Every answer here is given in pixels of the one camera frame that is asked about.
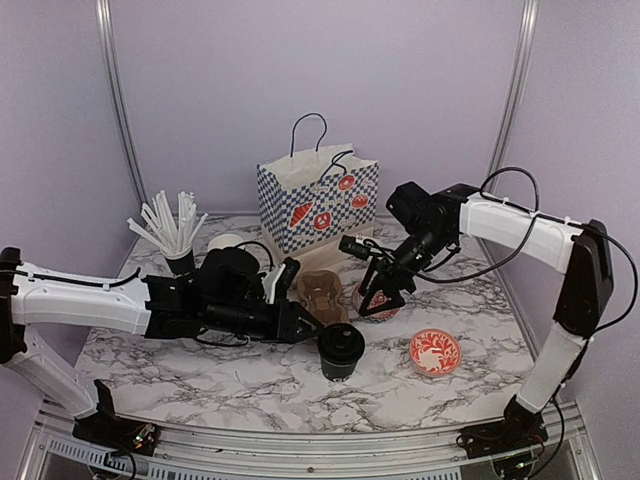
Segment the black cup lid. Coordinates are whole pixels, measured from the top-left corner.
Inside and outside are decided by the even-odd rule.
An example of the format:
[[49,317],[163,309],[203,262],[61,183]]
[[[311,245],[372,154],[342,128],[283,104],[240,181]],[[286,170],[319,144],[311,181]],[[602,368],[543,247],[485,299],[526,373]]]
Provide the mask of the black cup lid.
[[353,325],[336,323],[326,326],[317,340],[320,356],[332,363],[357,362],[364,354],[365,339]]

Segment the black paper coffee cup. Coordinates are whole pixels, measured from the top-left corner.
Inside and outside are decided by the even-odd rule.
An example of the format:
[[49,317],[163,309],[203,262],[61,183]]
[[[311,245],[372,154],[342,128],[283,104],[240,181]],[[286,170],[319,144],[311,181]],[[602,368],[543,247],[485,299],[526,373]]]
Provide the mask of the black paper coffee cup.
[[321,358],[321,370],[323,376],[331,382],[344,382],[348,380],[356,369],[357,362],[342,362]]

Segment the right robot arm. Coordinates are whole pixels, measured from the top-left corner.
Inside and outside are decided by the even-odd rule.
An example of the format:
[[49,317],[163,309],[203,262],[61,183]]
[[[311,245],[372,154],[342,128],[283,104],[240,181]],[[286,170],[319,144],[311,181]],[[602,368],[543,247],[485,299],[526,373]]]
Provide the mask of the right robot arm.
[[[639,169],[545,177],[554,209],[602,220],[626,247],[616,253],[615,291],[576,375],[562,390],[577,403],[595,437],[629,435],[639,426],[639,308],[630,302],[639,262]],[[497,274],[449,286],[423,286],[388,326],[367,328],[366,390],[356,431],[459,426],[503,413],[532,367],[529,351],[549,332],[562,276],[527,256]],[[460,342],[452,374],[430,378],[412,365],[413,332],[436,327]]]

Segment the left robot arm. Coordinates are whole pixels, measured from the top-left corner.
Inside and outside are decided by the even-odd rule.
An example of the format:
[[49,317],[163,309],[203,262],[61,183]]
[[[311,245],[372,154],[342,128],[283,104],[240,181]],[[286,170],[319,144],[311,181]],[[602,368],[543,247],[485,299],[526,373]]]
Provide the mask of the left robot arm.
[[149,339],[198,337],[218,331],[253,341],[295,344],[323,326],[286,293],[298,273],[287,258],[268,272],[240,247],[209,251],[201,266],[179,277],[134,273],[101,279],[48,272],[1,252],[1,363],[61,404],[106,445],[125,438],[109,391],[85,379],[35,331],[63,324],[124,331]]

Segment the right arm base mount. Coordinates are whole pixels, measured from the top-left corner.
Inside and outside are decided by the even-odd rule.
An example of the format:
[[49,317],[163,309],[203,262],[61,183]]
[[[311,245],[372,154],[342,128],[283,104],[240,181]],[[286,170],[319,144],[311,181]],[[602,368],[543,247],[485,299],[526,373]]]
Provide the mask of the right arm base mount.
[[518,425],[500,420],[462,428],[456,444],[465,450],[468,459],[476,459],[543,446],[547,440],[548,433],[539,421],[535,421],[528,429],[521,429]]

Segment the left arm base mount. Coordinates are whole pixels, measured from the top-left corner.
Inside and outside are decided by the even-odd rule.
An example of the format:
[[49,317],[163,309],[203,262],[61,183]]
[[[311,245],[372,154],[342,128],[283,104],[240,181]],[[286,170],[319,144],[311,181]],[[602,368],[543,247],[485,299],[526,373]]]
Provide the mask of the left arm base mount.
[[119,452],[152,456],[157,446],[159,426],[117,415],[109,388],[100,380],[95,380],[94,385],[98,395],[97,409],[85,418],[74,419],[72,435]]

